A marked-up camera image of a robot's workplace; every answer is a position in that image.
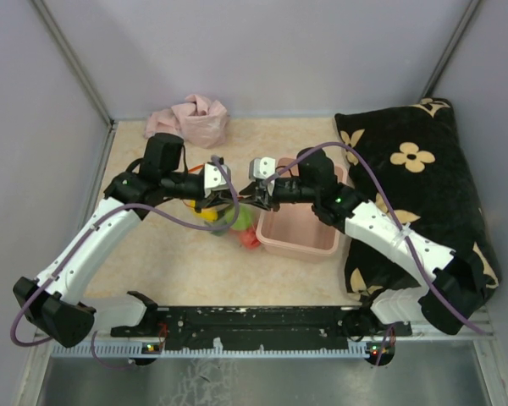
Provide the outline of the yellow pear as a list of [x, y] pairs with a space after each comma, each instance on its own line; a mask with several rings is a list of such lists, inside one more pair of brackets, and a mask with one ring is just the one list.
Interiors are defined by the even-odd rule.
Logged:
[[201, 209], [199, 212], [196, 212], [196, 215], [206, 223], [214, 223], [222, 217], [222, 212], [222, 209], [210, 207]]

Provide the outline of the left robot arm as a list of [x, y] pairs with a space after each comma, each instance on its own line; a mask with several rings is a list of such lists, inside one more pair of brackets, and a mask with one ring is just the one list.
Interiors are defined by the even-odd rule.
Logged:
[[174, 134], [158, 133], [142, 158], [132, 162], [105, 189], [86, 225], [65, 251], [37, 277], [22, 277], [14, 285], [20, 314], [48, 338], [72, 348], [97, 331], [131, 327], [143, 336], [154, 333], [159, 315], [141, 294], [97, 299], [84, 295], [90, 281], [129, 231], [168, 200], [193, 200], [203, 208], [229, 196], [239, 202], [230, 170], [213, 157], [199, 173], [186, 163], [185, 143]]

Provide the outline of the metal frame post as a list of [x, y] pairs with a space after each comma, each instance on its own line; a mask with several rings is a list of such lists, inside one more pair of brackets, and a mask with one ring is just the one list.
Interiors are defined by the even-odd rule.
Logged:
[[482, 4], [483, 0], [470, 0], [468, 2], [455, 29], [452, 31], [450, 39], [446, 43], [444, 50], [441, 52], [432, 73], [429, 75], [428, 80], [423, 87], [422, 92], [420, 93], [420, 99], [431, 97], [433, 95], [440, 79], [445, 72], [445, 69], [454, 56], [463, 36], [467, 32], [467, 29], [476, 18], [479, 9], [482, 7]]
[[34, 9], [42, 25], [52, 37], [52, 41], [57, 47], [63, 60], [68, 65], [72, 75], [80, 85], [80, 88], [86, 94], [90, 104], [96, 110], [97, 114], [106, 126], [111, 128], [114, 120], [108, 111], [105, 101], [102, 99], [102, 96], [93, 83], [88, 71], [83, 66], [79, 56], [53, 16], [51, 9], [48, 7], [47, 3], [42, 0], [29, 0], [28, 3]]

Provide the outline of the pink crumpled cloth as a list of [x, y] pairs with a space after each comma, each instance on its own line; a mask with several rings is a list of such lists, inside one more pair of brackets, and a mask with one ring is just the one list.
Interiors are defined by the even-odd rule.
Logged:
[[220, 101], [193, 94], [183, 103], [153, 112], [146, 121], [144, 138], [157, 133], [174, 134], [193, 145], [211, 149], [226, 141], [228, 121], [229, 112]]

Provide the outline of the green apple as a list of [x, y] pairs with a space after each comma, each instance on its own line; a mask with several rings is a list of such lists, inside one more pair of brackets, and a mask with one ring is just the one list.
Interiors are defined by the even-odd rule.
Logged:
[[241, 206], [236, 221], [232, 224], [231, 229], [237, 232], [248, 230], [256, 221], [256, 216], [247, 206]]

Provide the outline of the left metal frame post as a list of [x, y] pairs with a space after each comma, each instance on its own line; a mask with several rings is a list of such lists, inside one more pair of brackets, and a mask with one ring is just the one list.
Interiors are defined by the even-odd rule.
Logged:
[[52, 37], [52, 41], [57, 47], [63, 60], [68, 65], [72, 75], [80, 85], [80, 88], [86, 94], [90, 104], [96, 110], [97, 114], [106, 126], [111, 128], [114, 120], [108, 111], [105, 101], [102, 99], [102, 96], [93, 83], [88, 71], [83, 66], [79, 56], [53, 16], [51, 9], [48, 7], [47, 3], [42, 0], [29, 0], [28, 3], [34, 9], [42, 25]]

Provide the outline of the black floral cushion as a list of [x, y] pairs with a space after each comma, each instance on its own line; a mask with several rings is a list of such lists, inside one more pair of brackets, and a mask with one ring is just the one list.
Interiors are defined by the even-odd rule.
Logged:
[[341, 140], [354, 150], [344, 155], [355, 188], [422, 236], [477, 252], [491, 299], [502, 279], [500, 265], [450, 101], [427, 97], [334, 119]]

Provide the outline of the clear zip top bag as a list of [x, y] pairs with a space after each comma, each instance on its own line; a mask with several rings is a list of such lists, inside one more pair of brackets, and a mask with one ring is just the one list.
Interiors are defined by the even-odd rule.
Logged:
[[[206, 222], [204, 222], [201, 218], [199, 218], [196, 215], [196, 212], [199, 212], [199, 211], [194, 211], [194, 201], [193, 200], [184, 200], [183, 204], [189, 208], [189, 210], [191, 211], [192, 215], [198, 220], [198, 222], [200, 224], [202, 224], [204, 226], [208, 226], [208, 227], [218, 227], [218, 226], [227, 225], [234, 218], [234, 215], [235, 215], [235, 209], [234, 209], [233, 203], [230, 204], [230, 205], [216, 206], [218, 209], [222, 209], [223, 210], [222, 217], [219, 220], [217, 220], [216, 222], [214, 222], [214, 223], [206, 223]], [[252, 212], [256, 216], [256, 221], [254, 222], [254, 224], [253, 224], [253, 226], [251, 228], [255, 228], [257, 230], [258, 215], [256, 214], [256, 212], [252, 208], [250, 208], [250, 209], [252, 210]], [[211, 235], [218, 236], [218, 237], [222, 237], [222, 236], [227, 235], [227, 234], [233, 235], [239, 241], [238, 232], [232, 230], [231, 227], [226, 229], [226, 230], [211, 231]]]

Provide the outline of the small red apple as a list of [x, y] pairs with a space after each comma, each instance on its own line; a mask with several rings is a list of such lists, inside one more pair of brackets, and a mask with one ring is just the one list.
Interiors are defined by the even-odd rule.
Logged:
[[260, 241], [257, 238], [255, 228], [248, 228], [239, 231], [238, 238], [241, 245], [248, 250], [253, 250], [261, 245]]

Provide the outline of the right metal frame post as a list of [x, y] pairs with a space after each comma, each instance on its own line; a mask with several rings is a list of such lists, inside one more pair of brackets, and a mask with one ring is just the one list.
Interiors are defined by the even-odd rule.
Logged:
[[470, 0], [468, 2], [455, 29], [452, 31], [450, 39], [446, 43], [444, 50], [441, 52], [432, 73], [429, 75], [428, 80], [423, 87], [422, 92], [420, 93], [420, 99], [431, 97], [433, 95], [440, 79], [445, 72], [445, 69], [454, 56], [463, 36], [467, 32], [467, 29], [476, 18], [479, 9], [482, 7], [482, 4], [483, 0]]

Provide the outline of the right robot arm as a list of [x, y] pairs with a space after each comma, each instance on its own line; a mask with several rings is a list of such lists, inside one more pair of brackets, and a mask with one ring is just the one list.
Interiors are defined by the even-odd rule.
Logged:
[[487, 297], [483, 262], [477, 252], [437, 244], [382, 212], [360, 192], [338, 181], [334, 163], [321, 145], [302, 150], [290, 163], [298, 174], [279, 171], [271, 157], [255, 158], [251, 183], [242, 190], [247, 204], [277, 211], [283, 204], [309, 203], [320, 222], [358, 240], [414, 277], [415, 288], [386, 289], [361, 314], [362, 327], [381, 334], [392, 323], [424, 319], [439, 331], [456, 335]]

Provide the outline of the pink plastic bin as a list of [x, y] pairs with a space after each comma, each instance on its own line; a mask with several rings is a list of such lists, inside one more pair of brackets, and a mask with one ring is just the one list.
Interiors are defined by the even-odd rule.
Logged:
[[257, 239], [271, 255], [319, 263], [348, 255], [351, 239], [320, 222], [310, 203], [282, 204], [261, 211]]

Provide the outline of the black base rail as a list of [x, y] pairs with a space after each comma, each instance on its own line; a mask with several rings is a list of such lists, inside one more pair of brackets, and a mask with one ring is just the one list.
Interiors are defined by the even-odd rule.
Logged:
[[170, 306], [148, 311], [137, 326], [118, 326], [112, 337], [164, 340], [167, 350], [347, 349], [352, 338], [384, 334], [387, 326], [365, 307]]

